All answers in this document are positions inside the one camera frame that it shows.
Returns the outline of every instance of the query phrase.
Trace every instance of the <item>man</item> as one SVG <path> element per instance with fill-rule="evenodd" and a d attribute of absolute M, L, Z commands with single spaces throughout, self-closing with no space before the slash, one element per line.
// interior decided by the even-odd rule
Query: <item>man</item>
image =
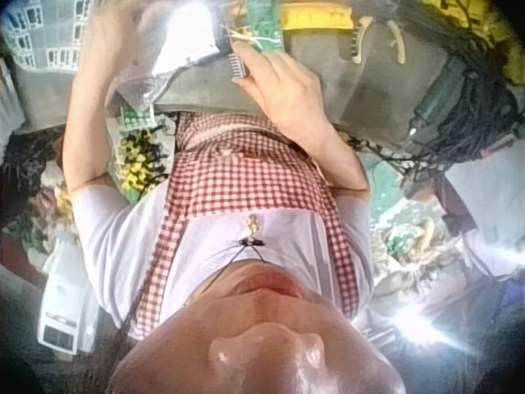
<path fill-rule="evenodd" d="M 171 177 L 139 204 L 106 181 L 104 101 L 136 55 L 143 8 L 94 17 L 64 146 L 90 281 L 142 340 L 110 388 L 404 392 L 349 322 L 372 291 L 367 178 L 292 57 L 236 46 L 251 71 L 239 85 L 266 116 L 183 114 Z"/>

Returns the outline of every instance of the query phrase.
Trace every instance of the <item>red gingham apron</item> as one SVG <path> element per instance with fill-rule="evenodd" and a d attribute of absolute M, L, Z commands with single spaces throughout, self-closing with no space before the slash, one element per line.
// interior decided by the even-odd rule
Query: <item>red gingham apron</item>
<path fill-rule="evenodd" d="M 317 167 L 264 116 L 183 113 L 164 219 L 136 314 L 136 337 L 160 323 L 164 290 L 186 223 L 220 213 L 295 208 L 318 213 L 335 265 L 343 313 L 358 309 L 358 289 L 336 202 Z"/>

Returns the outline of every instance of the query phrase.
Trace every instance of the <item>white appliance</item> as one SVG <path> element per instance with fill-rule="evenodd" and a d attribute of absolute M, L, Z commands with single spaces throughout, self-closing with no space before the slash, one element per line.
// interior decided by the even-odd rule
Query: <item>white appliance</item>
<path fill-rule="evenodd" d="M 40 308 L 38 341 L 68 355 L 90 353 L 97 335 L 99 306 L 82 248 L 59 239 L 48 263 L 52 267 Z"/>

